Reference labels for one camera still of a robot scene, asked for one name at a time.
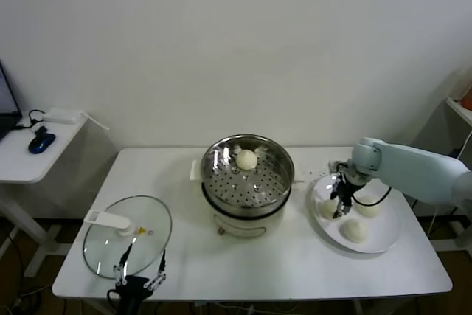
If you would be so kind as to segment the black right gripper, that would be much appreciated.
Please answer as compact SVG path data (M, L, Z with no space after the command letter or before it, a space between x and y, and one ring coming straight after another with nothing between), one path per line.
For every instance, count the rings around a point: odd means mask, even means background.
M335 212L333 213L334 218L340 218L350 212L355 192L356 186L343 179L339 179L333 184L330 199L335 200L336 198L339 198L339 202L337 203Z

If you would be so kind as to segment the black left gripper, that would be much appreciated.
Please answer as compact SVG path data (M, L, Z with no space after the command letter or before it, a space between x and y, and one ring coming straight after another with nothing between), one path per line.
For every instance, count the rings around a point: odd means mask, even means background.
M165 273L166 267L166 250L162 252L157 275L152 279L137 276L125 276L125 268L131 253L133 243L131 243L126 251L122 254L118 264L114 265L114 284L118 294L152 294L167 278Z

